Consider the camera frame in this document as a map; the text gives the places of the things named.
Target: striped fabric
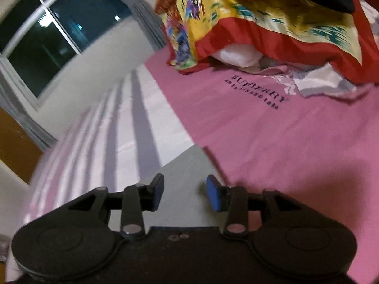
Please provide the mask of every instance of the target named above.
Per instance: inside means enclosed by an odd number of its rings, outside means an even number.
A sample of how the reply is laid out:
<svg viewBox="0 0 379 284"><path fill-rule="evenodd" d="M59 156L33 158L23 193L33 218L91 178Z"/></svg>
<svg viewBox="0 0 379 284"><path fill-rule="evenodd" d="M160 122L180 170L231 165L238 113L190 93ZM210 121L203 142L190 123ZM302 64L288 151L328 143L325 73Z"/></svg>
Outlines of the striped fabric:
<svg viewBox="0 0 379 284"><path fill-rule="evenodd" d="M31 184L23 223L105 186L122 191L193 145L144 65L79 117L48 151Z"/></svg>

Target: pink bed sheet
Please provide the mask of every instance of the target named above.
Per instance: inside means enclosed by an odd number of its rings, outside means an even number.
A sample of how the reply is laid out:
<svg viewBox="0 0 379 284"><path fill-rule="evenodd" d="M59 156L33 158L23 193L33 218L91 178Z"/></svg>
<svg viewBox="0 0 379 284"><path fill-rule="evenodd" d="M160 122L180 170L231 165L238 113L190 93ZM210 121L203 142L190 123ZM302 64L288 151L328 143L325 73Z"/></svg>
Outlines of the pink bed sheet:
<svg viewBox="0 0 379 284"><path fill-rule="evenodd" d="M146 66L195 143L230 184L271 187L353 230L358 252L349 275L379 275L379 88L353 103L304 99L289 78L209 68L180 75Z"/></svg>

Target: gray curtain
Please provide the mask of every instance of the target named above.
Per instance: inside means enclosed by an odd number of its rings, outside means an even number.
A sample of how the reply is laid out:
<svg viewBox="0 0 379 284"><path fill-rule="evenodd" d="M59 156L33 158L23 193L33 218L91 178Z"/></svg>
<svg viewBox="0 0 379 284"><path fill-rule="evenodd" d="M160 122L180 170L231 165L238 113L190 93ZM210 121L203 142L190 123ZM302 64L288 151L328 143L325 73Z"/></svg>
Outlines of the gray curtain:
<svg viewBox="0 0 379 284"><path fill-rule="evenodd" d="M164 34L161 30L162 21L155 15L145 0L121 0L133 14L142 31L147 36L153 49L156 51L166 45Z"/></svg>
<svg viewBox="0 0 379 284"><path fill-rule="evenodd" d="M37 124L25 111L17 96L0 72L0 107L25 130L26 134L42 151L52 146L56 139Z"/></svg>

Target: white wall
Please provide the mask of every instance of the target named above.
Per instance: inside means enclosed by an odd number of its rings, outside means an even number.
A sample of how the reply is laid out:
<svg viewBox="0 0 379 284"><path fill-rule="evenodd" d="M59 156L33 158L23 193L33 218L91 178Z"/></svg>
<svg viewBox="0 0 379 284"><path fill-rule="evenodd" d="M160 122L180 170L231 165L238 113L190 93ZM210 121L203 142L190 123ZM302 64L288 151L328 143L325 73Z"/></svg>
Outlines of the white wall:
<svg viewBox="0 0 379 284"><path fill-rule="evenodd" d="M17 0L0 0L0 18ZM29 115L54 137L60 135L100 95L134 67L145 62L153 49L136 21L127 18L73 58L55 77L48 97L37 110L12 85Z"/></svg>
<svg viewBox="0 0 379 284"><path fill-rule="evenodd" d="M0 160L0 234L13 237L29 186Z"/></svg>

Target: white pillow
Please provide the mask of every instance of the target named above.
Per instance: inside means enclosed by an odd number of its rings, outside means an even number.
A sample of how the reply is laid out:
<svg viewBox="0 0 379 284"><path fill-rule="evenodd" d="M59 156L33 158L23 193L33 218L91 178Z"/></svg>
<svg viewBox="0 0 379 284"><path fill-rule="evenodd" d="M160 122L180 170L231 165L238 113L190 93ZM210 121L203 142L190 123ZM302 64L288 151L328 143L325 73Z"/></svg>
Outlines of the white pillow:
<svg viewBox="0 0 379 284"><path fill-rule="evenodd" d="M249 67L258 63L263 54L249 44L230 44L212 56L225 64Z"/></svg>

